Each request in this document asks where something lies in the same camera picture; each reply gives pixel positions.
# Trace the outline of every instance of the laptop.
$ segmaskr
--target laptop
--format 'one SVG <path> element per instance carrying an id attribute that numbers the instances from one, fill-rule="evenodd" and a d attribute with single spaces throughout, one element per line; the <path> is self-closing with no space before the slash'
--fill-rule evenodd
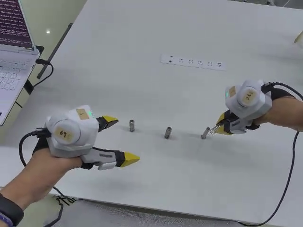
<path id="1" fill-rule="evenodd" d="M 39 56 L 20 0 L 0 0 L 0 126 Z"/>

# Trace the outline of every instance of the metal spring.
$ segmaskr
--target metal spring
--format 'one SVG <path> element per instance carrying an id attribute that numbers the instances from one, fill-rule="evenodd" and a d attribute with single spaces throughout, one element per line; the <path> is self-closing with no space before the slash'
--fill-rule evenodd
<path id="1" fill-rule="evenodd" d="M 214 126 L 214 127 L 209 131 L 209 133 L 212 134 L 212 135 L 214 135 L 222 125 L 224 125 L 224 122 L 219 123 L 219 124 L 217 124 L 216 126 Z"/>
<path id="2" fill-rule="evenodd" d="M 164 138 L 168 139 L 170 137 L 172 128 L 171 127 L 167 127 Z"/>
<path id="3" fill-rule="evenodd" d="M 131 119 L 129 121 L 129 131 L 133 132 L 134 131 L 134 120 Z"/>

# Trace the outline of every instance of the white table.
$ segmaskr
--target white table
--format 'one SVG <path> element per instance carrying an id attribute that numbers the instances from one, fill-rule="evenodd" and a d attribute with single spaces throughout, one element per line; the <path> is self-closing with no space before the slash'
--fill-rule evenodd
<path id="1" fill-rule="evenodd" d="M 274 211 L 291 163 L 294 131 L 272 125 L 201 140 L 226 110 L 225 87 L 246 79 L 303 91 L 303 12 L 225 0 L 88 0 L 2 145 L 0 185 L 21 169 L 20 138 L 50 114 L 89 104 L 120 123 L 96 146 L 141 156 L 127 168 L 73 170 L 58 184 L 94 201 L 262 222 Z M 160 63 L 162 53 L 213 59 L 227 71 Z M 135 119 L 136 131 L 128 131 Z M 165 129 L 172 137 L 163 139 Z M 30 158 L 35 138 L 24 144 Z M 303 139 L 287 196 L 272 225 L 301 226 Z"/>

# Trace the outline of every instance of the power outlet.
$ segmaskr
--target power outlet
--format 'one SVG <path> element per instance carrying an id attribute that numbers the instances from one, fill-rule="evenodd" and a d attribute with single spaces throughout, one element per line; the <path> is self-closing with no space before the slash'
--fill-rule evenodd
<path id="1" fill-rule="evenodd" d="M 178 57 L 169 54 L 161 55 L 161 63 L 196 67 L 196 68 L 209 69 L 209 70 L 226 71 L 226 66 L 221 61 L 204 61 L 201 59 L 198 60 L 192 58 L 184 58 L 184 57 Z"/>

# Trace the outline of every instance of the hand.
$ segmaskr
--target hand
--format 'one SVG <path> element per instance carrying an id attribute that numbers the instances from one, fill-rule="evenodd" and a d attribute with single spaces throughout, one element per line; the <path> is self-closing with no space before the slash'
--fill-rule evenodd
<path id="1" fill-rule="evenodd" d="M 79 157 L 58 158 L 53 157 L 48 148 L 39 150 L 0 193 L 25 210 L 31 203 L 44 198 L 69 170 L 81 165 Z"/>
<path id="2" fill-rule="evenodd" d="M 262 117 L 254 120 L 256 125 L 271 123 L 303 131 L 303 102 L 293 97 L 282 97 L 273 101 L 272 108 Z"/>

